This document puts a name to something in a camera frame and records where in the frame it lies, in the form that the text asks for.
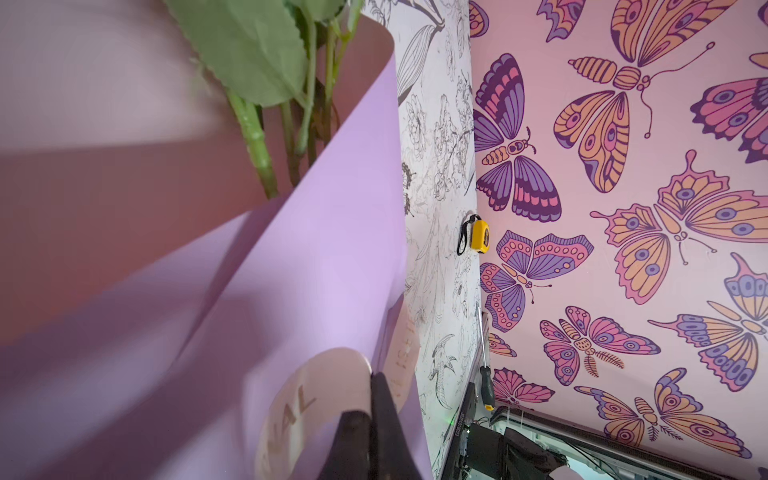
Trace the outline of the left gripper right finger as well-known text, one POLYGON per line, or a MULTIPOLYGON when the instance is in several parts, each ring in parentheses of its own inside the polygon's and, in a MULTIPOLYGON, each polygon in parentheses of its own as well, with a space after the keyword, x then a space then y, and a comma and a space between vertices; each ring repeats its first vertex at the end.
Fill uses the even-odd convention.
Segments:
POLYGON ((370 478, 421 479, 382 372, 371 377, 371 400, 370 478))

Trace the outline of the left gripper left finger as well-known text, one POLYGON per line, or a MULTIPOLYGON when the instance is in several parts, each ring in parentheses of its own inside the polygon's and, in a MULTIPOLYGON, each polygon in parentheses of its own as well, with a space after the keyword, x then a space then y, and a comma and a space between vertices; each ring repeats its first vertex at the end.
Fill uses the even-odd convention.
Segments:
POLYGON ((369 478, 371 418, 364 411, 344 412, 318 480, 369 478))

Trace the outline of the cream ribbon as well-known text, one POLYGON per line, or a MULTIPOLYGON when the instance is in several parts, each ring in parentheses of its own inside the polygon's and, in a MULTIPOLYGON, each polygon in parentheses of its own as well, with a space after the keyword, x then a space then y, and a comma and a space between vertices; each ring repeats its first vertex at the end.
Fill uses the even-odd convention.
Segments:
MULTIPOLYGON (((386 376, 401 423, 400 414, 411 394, 420 351, 415 323, 402 301, 389 310, 381 332, 383 344, 379 351, 384 359, 378 369, 362 353, 338 347, 310 358, 286 379, 260 433, 254 461, 256 478, 292 478, 307 446, 329 425, 336 427, 336 433, 344 412, 364 411, 372 420, 371 377, 376 373, 386 376)), ((315 463, 317 477, 333 438, 321 450, 323 459, 315 463)))

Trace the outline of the purple pink wrapping paper sheet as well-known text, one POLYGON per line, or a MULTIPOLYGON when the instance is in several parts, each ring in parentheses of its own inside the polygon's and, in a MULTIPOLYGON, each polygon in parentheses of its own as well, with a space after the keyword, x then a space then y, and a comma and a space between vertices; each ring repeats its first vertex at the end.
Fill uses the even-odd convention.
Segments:
POLYGON ((383 362, 405 280, 390 32, 362 18, 344 125, 267 200, 159 1, 1 5, 1 475, 257 479, 325 350, 383 362))

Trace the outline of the white fake rose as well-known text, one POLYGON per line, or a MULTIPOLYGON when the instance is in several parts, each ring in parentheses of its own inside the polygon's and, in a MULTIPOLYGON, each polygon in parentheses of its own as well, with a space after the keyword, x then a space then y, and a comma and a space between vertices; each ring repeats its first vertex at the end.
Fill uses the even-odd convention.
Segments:
POLYGON ((169 13, 202 65, 224 87, 267 198, 279 194, 259 113, 310 103, 309 44, 301 1, 168 1, 169 13))

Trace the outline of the pink orange fake rose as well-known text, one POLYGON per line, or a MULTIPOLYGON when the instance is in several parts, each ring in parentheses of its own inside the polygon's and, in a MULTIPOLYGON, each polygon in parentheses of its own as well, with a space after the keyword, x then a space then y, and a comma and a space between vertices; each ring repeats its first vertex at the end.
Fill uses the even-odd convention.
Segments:
POLYGON ((307 57, 304 96, 292 105, 301 111, 289 159, 307 157, 313 162, 316 143, 328 145, 341 126, 334 94, 346 50, 355 38, 361 18, 361 1, 287 1, 307 57))

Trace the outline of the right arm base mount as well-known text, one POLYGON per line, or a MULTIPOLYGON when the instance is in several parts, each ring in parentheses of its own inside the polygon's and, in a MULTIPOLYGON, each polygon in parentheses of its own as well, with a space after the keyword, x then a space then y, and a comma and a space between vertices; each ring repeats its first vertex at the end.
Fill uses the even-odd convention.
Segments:
POLYGON ((546 450, 516 430, 499 433, 476 423, 475 384, 470 382, 451 435, 439 479, 468 479, 472 471, 491 479, 553 479, 567 459, 546 450))

